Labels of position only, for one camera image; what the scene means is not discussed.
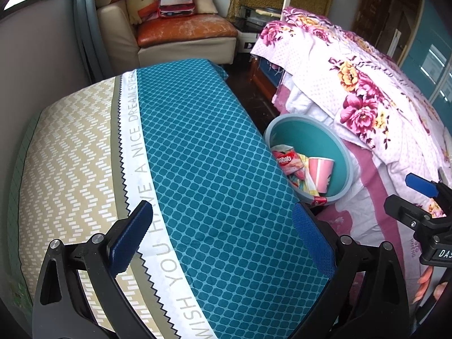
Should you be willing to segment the person's right hand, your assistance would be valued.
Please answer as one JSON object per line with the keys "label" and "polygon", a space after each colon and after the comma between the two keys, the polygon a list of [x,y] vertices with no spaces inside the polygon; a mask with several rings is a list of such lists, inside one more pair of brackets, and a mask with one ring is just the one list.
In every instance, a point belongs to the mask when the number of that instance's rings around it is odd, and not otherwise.
{"label": "person's right hand", "polygon": [[[424,271],[424,273],[419,278],[418,283],[420,284],[420,286],[412,301],[413,304],[417,303],[418,301],[421,301],[422,298],[424,298],[428,288],[430,287],[433,273],[434,273],[434,267],[429,266],[429,267],[427,267],[427,269]],[[438,301],[440,299],[440,296],[442,295],[442,293],[444,292],[446,287],[447,287],[447,282],[443,282],[443,283],[438,284],[434,288],[433,296],[436,301]]]}

